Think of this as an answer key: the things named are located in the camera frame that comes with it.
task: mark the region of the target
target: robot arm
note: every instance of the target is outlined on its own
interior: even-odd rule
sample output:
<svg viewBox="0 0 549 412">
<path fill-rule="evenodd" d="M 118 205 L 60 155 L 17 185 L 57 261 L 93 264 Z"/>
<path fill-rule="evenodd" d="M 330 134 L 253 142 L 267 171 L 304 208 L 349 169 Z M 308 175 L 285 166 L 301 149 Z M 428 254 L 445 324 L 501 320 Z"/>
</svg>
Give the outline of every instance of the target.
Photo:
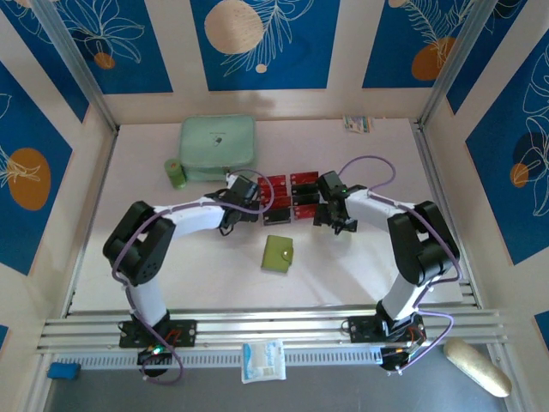
<svg viewBox="0 0 549 412">
<path fill-rule="evenodd" d="M 452 266 L 443 247 L 404 209 L 419 213 L 459 259 L 440 210 L 433 202 L 398 203 L 364 186 L 347 188 L 335 172 L 321 176 L 318 187 L 326 203 L 317 209 L 316 226 L 329 225 L 339 234 L 342 230 L 356 232 L 358 221 L 366 221 L 389 233 L 399 274 L 389 293 L 377 303 L 376 327 L 386 338 L 398 336 L 414 321 L 420 296 Z"/>
<path fill-rule="evenodd" d="M 171 241 L 205 229 L 219 228 L 222 234 L 227 235 L 239 221 L 257 221 L 257 214 L 230 207 L 236 205 L 259 210 L 259 202 L 254 200 L 257 190 L 257 184 L 247 178 L 230 176 L 227 178 L 226 189 L 207 194 L 195 202 L 171 207 L 151 207 L 145 202 L 136 202 L 130 207 L 103 248 L 103 254 L 111 265 L 114 265 L 130 237 L 143 222 L 163 211 L 176 209 L 154 220 L 143 232 L 144 239 L 138 238 L 132 244 L 118 266 L 119 274 L 128 283 L 130 305 L 134 311 L 139 312 L 141 321 L 156 330 L 165 329 L 163 324 L 169 323 L 169 312 L 162 299 L 156 275 Z M 197 203 L 202 204 L 202 207 L 192 207 Z M 227 206 L 209 203 L 223 203 Z M 136 318 L 133 318 L 133 322 L 137 325 L 140 323 Z"/>
</svg>

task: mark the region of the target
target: orange circle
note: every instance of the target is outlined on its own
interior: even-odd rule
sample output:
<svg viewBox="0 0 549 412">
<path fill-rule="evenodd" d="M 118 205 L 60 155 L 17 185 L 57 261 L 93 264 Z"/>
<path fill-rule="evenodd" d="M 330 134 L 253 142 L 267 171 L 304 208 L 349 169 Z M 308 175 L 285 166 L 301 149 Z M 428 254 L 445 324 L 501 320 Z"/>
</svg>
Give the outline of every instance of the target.
<svg viewBox="0 0 549 412">
<path fill-rule="evenodd" d="M 528 183 L 528 168 L 522 163 L 516 163 L 511 168 L 511 183 L 516 187 L 524 187 Z"/>
<path fill-rule="evenodd" d="M 444 37 L 437 40 L 437 43 L 426 45 L 413 58 L 412 75 L 418 80 L 435 80 L 443 68 L 449 51 L 454 46 L 453 37 Z"/>
<path fill-rule="evenodd" d="M 39 169 L 35 173 L 29 172 L 36 167 Z M 42 209 L 51 188 L 50 166 L 45 157 L 34 148 L 20 148 L 9 157 L 8 169 L 15 172 L 8 180 L 9 193 L 15 202 L 26 210 Z M 33 177 L 26 177 L 24 172 Z"/>
<path fill-rule="evenodd" d="M 94 62 L 103 70 L 110 70 L 114 68 L 114 58 L 110 54 L 106 54 L 102 51 L 94 56 Z"/>
</svg>

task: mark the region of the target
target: red block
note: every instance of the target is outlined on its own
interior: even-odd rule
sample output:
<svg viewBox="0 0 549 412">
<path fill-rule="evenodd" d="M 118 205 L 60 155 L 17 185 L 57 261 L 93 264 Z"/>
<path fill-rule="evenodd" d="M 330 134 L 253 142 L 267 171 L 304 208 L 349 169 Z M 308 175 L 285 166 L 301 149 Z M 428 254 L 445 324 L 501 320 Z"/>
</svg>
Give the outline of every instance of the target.
<svg viewBox="0 0 549 412">
<path fill-rule="evenodd" d="M 318 172 L 292 173 L 290 182 L 292 185 L 302 185 L 305 183 L 316 183 L 318 180 Z"/>
</svg>

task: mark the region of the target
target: beige circle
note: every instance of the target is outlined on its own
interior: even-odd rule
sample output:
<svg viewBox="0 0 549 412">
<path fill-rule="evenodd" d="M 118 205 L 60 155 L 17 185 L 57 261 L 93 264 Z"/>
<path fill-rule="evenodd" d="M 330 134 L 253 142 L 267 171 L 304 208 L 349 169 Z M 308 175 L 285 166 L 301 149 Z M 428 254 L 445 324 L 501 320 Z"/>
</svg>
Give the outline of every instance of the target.
<svg viewBox="0 0 549 412">
<path fill-rule="evenodd" d="M 259 73 L 260 75 L 265 73 L 267 71 L 267 66 L 265 64 L 258 64 L 256 66 L 256 72 Z"/>
<path fill-rule="evenodd" d="M 401 7 L 406 3 L 408 3 L 408 0 L 389 0 L 390 7 Z"/>
<path fill-rule="evenodd" d="M 261 17 L 241 0 L 217 3 L 206 16 L 204 29 L 214 49 L 225 54 L 249 52 L 263 38 Z"/>
<path fill-rule="evenodd" d="M 16 3 L 20 4 L 23 7 L 26 7 L 27 9 L 29 9 L 31 7 L 29 1 L 30 0 L 15 0 Z"/>
</svg>

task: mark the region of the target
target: metal bracket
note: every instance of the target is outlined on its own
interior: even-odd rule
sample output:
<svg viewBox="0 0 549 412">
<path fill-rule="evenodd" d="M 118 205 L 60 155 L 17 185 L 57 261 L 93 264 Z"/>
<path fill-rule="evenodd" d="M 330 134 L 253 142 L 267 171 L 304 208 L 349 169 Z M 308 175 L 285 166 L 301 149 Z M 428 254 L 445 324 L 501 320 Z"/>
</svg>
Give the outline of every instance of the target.
<svg viewBox="0 0 549 412">
<path fill-rule="evenodd" d="M 174 348 L 194 348 L 196 340 L 196 321 L 195 320 L 168 320 L 162 325 L 167 331 L 164 336 L 166 342 Z M 118 324 L 120 329 L 120 348 L 146 348 L 156 344 L 150 334 L 144 333 L 142 326 L 136 322 L 121 322 Z"/>
</svg>

